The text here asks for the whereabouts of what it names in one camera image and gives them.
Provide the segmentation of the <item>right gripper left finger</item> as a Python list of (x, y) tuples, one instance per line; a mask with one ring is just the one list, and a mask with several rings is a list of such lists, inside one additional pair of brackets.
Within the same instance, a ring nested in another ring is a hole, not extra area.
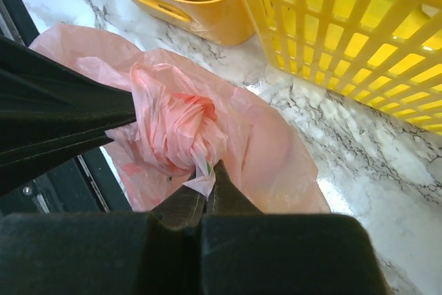
[(1, 219), (2, 294), (197, 294), (204, 196), (182, 187), (148, 213)]

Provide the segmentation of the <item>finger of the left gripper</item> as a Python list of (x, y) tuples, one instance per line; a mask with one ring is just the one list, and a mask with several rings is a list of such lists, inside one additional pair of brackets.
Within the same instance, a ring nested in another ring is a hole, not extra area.
[(1, 38), (1, 194), (110, 142), (135, 121), (129, 92)]

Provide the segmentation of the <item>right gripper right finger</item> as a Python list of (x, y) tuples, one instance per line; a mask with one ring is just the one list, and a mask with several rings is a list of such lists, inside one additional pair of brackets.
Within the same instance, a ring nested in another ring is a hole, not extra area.
[(222, 162), (202, 217), (203, 294), (387, 294), (366, 230), (333, 213), (265, 214)]

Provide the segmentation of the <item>pink plastic grocery bag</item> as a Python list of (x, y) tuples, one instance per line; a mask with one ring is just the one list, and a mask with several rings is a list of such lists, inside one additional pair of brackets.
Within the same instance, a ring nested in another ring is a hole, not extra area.
[(131, 94), (136, 120), (108, 130), (105, 149), (134, 211), (153, 209), (181, 186), (208, 196), (223, 162), (232, 183), (265, 213), (329, 212), (296, 130), (247, 89), (105, 30), (59, 24), (30, 47)]

